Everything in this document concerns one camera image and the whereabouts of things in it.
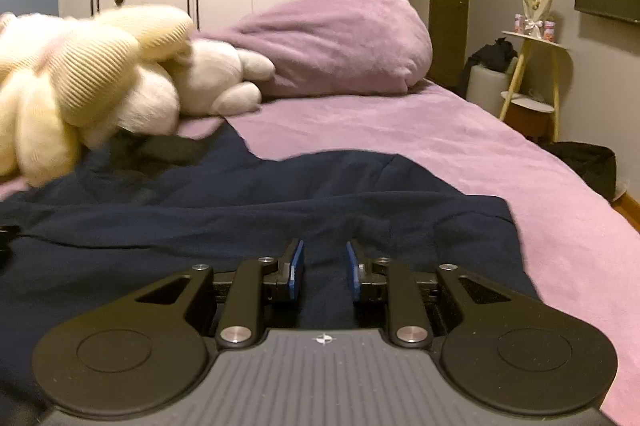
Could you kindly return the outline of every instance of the black bag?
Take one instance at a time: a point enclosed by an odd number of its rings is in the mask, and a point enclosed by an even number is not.
[[[542,148],[572,168],[609,202],[616,192],[616,154],[604,146],[582,142],[552,142]]]

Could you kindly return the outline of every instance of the white ribbon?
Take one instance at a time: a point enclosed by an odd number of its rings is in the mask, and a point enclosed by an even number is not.
[[[530,34],[531,36],[535,38],[541,38],[542,34],[540,34],[540,28],[542,28],[544,25],[545,24],[542,21],[534,21],[532,19],[526,18],[524,30],[527,34],[533,31],[533,34]]]

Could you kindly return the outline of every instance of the cream plush toy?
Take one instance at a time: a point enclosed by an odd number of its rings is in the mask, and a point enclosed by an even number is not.
[[[124,7],[92,20],[0,17],[0,175],[19,167],[39,186],[73,169],[81,141],[95,147],[118,127],[171,134],[178,93],[190,115],[256,109],[259,91],[241,83],[238,61],[243,56],[254,79],[273,75],[270,61],[242,51],[233,57],[226,46],[220,51],[224,44],[192,46],[192,28],[186,13],[165,6]],[[172,65],[178,88],[160,61]],[[204,99],[209,109],[189,108]]]
[[[268,80],[275,72],[262,54],[212,40],[194,40],[162,65],[178,90],[180,112],[194,117],[229,117],[257,110],[260,90],[243,81]]]

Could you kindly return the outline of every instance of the dark fabric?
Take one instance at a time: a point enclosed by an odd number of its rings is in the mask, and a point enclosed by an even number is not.
[[[469,76],[476,64],[482,64],[494,72],[506,72],[513,58],[517,56],[518,53],[513,49],[513,45],[505,38],[495,40],[494,44],[486,44],[466,60],[465,68],[458,79],[456,93],[466,99]]]
[[[225,271],[278,256],[291,237],[306,243],[300,328],[358,326],[346,276],[352,237],[412,268],[457,263],[536,296],[502,199],[463,195],[399,155],[265,161],[227,124],[205,142],[196,165],[154,178],[113,171],[106,146],[74,173],[0,203],[0,225],[22,227],[0,275],[0,392],[42,402],[31,352],[52,327],[196,263]]]
[[[110,165],[116,173],[156,177],[173,167],[197,164],[207,152],[209,139],[176,135],[148,137],[121,129],[110,141]]]
[[[572,168],[596,193],[613,202],[618,168],[612,150],[582,142],[552,142],[542,148]]]

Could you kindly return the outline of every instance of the wooden table leg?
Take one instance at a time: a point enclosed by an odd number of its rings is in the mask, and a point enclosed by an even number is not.
[[[511,104],[511,99],[513,98],[514,92],[517,92],[520,89],[520,85],[522,84],[524,69],[527,64],[527,59],[529,58],[531,44],[532,42],[530,40],[524,40],[524,43],[522,43],[522,50],[520,51],[520,55],[518,56],[518,64],[516,65],[516,70],[513,72],[511,84],[509,85],[509,91],[507,92],[507,98],[504,100],[502,111],[500,112],[501,121],[504,121],[504,118],[507,116],[507,110],[509,109],[509,105]]]
[[[554,80],[554,142],[560,138],[560,67],[558,65],[558,49],[551,49],[551,64]]]

